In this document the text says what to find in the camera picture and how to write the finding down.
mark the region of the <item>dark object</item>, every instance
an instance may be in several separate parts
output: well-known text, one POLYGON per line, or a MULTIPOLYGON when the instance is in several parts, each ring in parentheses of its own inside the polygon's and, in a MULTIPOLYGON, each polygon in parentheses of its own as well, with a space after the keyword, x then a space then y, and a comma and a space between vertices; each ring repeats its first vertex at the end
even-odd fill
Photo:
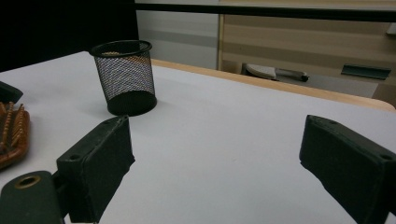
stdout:
POLYGON ((16 104, 21 97, 23 96, 23 92, 18 90, 17 88, 8 85, 0 81, 0 102, 8 104, 12 102, 16 104))
POLYGON ((396 215, 393 152, 333 120, 307 116, 300 160, 357 223, 396 215))
POLYGON ((208 14, 245 15, 280 18, 300 18, 330 21, 396 21, 396 11, 375 9, 297 8, 297 7, 248 7, 208 6, 182 4, 135 3, 136 10, 174 11, 208 14))
POLYGON ((353 77, 368 77, 373 79, 385 80, 391 72, 390 68, 369 67, 356 64, 345 64, 342 75, 353 77))
POLYGON ((8 1, 2 10, 0 72, 139 38, 134 6, 120 0, 8 1))
POLYGON ((149 50, 142 40, 122 40, 94 47, 107 109, 114 115, 137 116, 157 104, 149 50))
POLYGON ((57 160, 54 175, 38 171, 8 182, 1 223, 63 223, 67 214, 72 222, 99 222, 133 163, 128 116, 108 119, 57 160))

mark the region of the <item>table surface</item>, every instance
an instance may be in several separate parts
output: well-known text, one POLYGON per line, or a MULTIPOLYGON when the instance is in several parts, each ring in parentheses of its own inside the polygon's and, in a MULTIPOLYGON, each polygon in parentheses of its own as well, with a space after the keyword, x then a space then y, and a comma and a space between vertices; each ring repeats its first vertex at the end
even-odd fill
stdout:
MULTIPOLYGON (((130 118, 136 162, 101 223, 355 223, 300 164, 306 116, 336 120, 396 151, 392 111, 153 64, 158 104, 130 118)), ((0 171, 1 188, 29 172, 54 173, 57 158, 114 117, 88 52, 0 78, 23 91, 19 104, 31 115, 29 153, 0 171)))

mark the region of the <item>black mesh pencil holder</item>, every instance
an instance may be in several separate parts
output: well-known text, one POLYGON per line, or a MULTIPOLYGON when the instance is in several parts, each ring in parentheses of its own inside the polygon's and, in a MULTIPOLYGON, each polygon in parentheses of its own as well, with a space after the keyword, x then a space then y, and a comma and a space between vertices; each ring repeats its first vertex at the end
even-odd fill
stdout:
POLYGON ((114 115, 137 116, 157 104, 149 50, 142 40, 121 40, 92 48, 107 110, 114 115))

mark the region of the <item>wooden panel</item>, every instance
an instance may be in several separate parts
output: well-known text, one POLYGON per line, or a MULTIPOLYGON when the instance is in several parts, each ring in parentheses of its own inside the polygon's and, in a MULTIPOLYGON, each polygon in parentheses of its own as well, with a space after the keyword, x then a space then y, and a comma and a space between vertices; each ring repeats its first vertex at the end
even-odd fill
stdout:
POLYGON ((384 67, 392 70, 385 82, 396 85, 396 38, 386 22, 225 15, 221 28, 225 61, 328 76, 340 76, 345 63, 384 67))

